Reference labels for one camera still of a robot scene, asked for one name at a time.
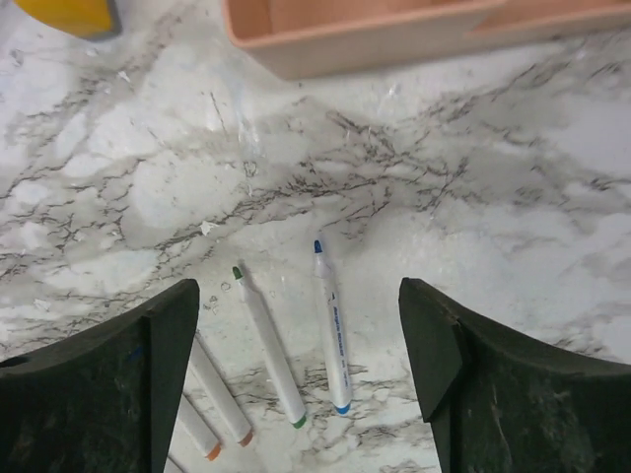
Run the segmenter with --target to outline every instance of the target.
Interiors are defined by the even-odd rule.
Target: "white marble table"
[[[631,363],[631,31],[288,84],[231,48],[216,3],[135,1],[98,45],[2,7],[0,359],[197,279],[199,329],[256,435],[235,445],[190,376],[225,450],[211,468],[176,429],[189,473],[438,472],[404,276]],[[346,418],[318,347],[318,229],[341,280]],[[252,343],[238,260],[304,392],[300,431]]]

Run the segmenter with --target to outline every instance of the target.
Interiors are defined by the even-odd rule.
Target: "green marker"
[[[247,305],[249,316],[263,345],[267,372],[274,383],[280,403],[289,422],[296,429],[299,429],[307,421],[307,409],[305,409],[305,404],[300,397],[292,372],[289,370],[269,313],[261,295],[247,284],[244,275],[237,266],[233,268],[233,274],[239,283],[241,300]]]

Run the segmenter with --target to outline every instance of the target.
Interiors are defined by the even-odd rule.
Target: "marker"
[[[186,432],[193,439],[193,443],[195,443],[197,449],[200,450],[206,458],[211,461],[217,458],[221,451],[219,441],[183,394],[179,399],[177,420],[182,423]]]
[[[177,466],[171,458],[167,457],[167,463],[165,464],[165,473],[184,473],[181,468]]]
[[[235,440],[246,446],[252,440],[252,427],[241,412],[237,401],[233,398],[226,384],[219,376],[215,367],[202,348],[198,340],[199,335],[193,338],[193,346],[190,350],[190,365],[197,380],[204,386],[210,401],[219,412],[219,415],[228,426],[228,430]]]
[[[258,338],[263,345],[263,356],[267,372],[274,383],[280,403],[285,410],[285,415],[289,422],[296,429],[299,429],[307,421],[307,409],[305,409],[305,404],[303,404],[303,400],[300,397],[292,372],[289,370],[287,359],[280,347],[280,342],[274,331],[267,308],[260,294],[247,284],[244,275],[237,266],[233,268],[233,274],[237,283],[239,283],[241,300],[249,309],[251,321],[256,327]]]
[[[328,391],[335,410],[344,415],[351,408],[352,388],[348,374],[344,327],[339,310],[339,292],[335,284],[335,274],[324,257],[318,239],[314,242],[314,251],[314,273],[320,282],[321,296],[326,301],[326,307],[320,307],[318,312]]]

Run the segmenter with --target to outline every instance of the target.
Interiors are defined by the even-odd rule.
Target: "orange end cap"
[[[206,458],[208,458],[210,461],[213,461],[215,458],[219,456],[220,451],[221,451],[221,445],[217,443],[215,445],[215,448],[213,448],[212,451],[206,455]]]
[[[251,441],[252,437],[254,437],[254,433],[249,431],[247,435],[239,442],[240,446],[247,446]]]

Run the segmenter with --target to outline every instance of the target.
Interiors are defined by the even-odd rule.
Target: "blue marker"
[[[319,326],[328,378],[328,391],[335,410],[346,414],[351,408],[353,390],[348,373],[348,354],[344,337],[344,324],[339,310],[339,292],[335,284],[335,274],[326,261],[322,246],[317,239],[315,250],[315,277],[320,282],[321,297],[326,306],[319,307]]]

